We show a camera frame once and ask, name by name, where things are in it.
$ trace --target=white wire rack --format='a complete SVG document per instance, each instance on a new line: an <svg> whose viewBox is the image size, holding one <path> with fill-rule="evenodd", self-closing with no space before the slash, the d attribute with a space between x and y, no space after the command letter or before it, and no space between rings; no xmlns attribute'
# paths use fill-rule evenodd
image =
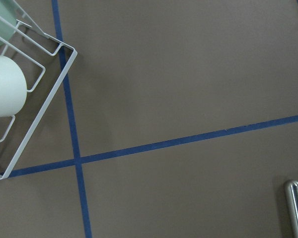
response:
<svg viewBox="0 0 298 238"><path fill-rule="evenodd" d="M17 20L17 25L13 26L12 24L10 24L8 21L6 21L4 18L2 18L0 16L0 21L3 22L5 25L7 25L8 27L11 27L14 29L14 34L19 34L22 37L24 37L25 39L27 39L30 43L32 43L33 45L35 45L39 50L42 50L44 53L48 54L49 56L53 57L56 56L59 52L59 50L61 49L61 47L66 47L68 49L71 50L71 55L69 56L69 59L66 62L66 65L64 66L63 70L61 71L61 73L59 74L57 80L55 81L52 89L50 90L47 98L45 99L42 107L40 108L38 114L36 115L34 121L32 122L31 126L29 127L26 135L24 136L22 142L20 143L16 153L14 154L14 156L11 159L11 162L9 163L7 169L5 170L5 172L3 174L0 174L0 179L4 179L9 177L9 175L11 174L16 162L18 161L21 153L23 152L26 144L28 143L30 137L32 136L35 128L37 127L39 121L41 120L44 112L46 111L48 105L50 104L51 100L53 99L57 89L59 88L60 84L62 83L63 79L65 78L68 70L70 69L72 63L74 62L76 56L77 56L77 51L70 45L44 33L41 28L36 24L36 22L25 12L25 10L23 10L23 8L15 1L12 0L11 4L13 4L13 7L15 9L15 11L17 13L19 13L19 15L25 19L29 24ZM50 39L54 42L56 42L58 44L58 46L56 47L56 49L53 52L50 52L49 50L47 50L45 47L43 47L42 45L40 45L39 43L37 43L35 40L33 40L32 38L30 38L28 35L24 34L22 31L19 30L20 26L24 26L28 29L33 30L34 32L36 32L37 34ZM5 55L6 51L8 50L8 48L11 48L13 50L15 50L16 52L18 52L19 54L21 54L22 56L24 56L26 59L28 59L29 61L31 61L32 63L36 64L38 67L41 68L41 73L39 74L38 78L35 80L34 84L27 89L28 93L32 93L35 88L37 87L37 85L39 84L40 80L42 79L46 69L45 67L40 64L38 61L36 61L34 58L30 57L28 54L24 53L23 51L21 51L20 49L18 49L18 47L16 47L15 45L13 45L11 42L5 40L4 38L2 38L0 36L0 41L2 41L5 46L1 52L0 55ZM0 143L3 142L6 138L6 136L8 135L10 129L13 126L13 123L15 121L15 115L11 116L11 121L7 127L7 129L5 130L5 133L3 134L2 138L0 139Z"/></svg>

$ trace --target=light green bowl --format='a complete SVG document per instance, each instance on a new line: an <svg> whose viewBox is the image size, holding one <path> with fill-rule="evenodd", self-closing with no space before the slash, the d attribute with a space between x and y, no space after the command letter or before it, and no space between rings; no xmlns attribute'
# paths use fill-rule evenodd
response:
<svg viewBox="0 0 298 238"><path fill-rule="evenodd" d="M9 0L0 0L0 16L4 18L6 21L8 21L9 23L11 23L13 26L16 25L15 11ZM13 34L14 34L14 29L12 29L11 27L7 26L2 21L0 21L1 37L8 41Z"/></svg>

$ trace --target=white cup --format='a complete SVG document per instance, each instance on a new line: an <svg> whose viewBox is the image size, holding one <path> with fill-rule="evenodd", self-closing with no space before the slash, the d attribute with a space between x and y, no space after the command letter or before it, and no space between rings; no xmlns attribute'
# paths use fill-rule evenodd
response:
<svg viewBox="0 0 298 238"><path fill-rule="evenodd" d="M18 113L26 94L26 81L20 67L10 58L0 56L0 117Z"/></svg>

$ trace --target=cup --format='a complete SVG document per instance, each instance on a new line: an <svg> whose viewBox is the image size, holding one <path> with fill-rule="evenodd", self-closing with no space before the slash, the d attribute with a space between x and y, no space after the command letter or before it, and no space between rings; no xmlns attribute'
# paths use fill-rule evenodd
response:
<svg viewBox="0 0 298 238"><path fill-rule="evenodd" d="M18 113L26 95L27 86L22 70L10 58L0 56L0 117Z"/></svg>
<svg viewBox="0 0 298 238"><path fill-rule="evenodd" d="M0 16L13 26L16 26L16 14L9 0L0 0ZM0 36L8 41L13 34L14 29L0 20Z"/></svg>

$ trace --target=silver metal rod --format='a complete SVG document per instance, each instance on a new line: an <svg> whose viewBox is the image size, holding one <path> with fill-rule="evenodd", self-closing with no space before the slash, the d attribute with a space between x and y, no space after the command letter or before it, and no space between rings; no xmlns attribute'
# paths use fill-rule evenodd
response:
<svg viewBox="0 0 298 238"><path fill-rule="evenodd" d="M294 238L298 238L298 182L294 180L286 182L285 192Z"/></svg>

